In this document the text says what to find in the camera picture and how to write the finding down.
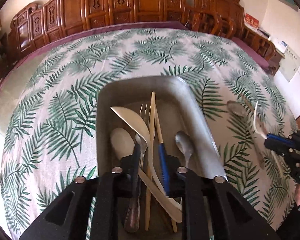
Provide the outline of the person's right hand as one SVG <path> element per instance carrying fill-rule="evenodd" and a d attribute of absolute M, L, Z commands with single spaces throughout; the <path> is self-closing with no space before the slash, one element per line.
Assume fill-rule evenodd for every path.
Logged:
<path fill-rule="evenodd" d="M 294 200 L 297 206 L 300 206 L 300 184 L 296 186 Z"/>

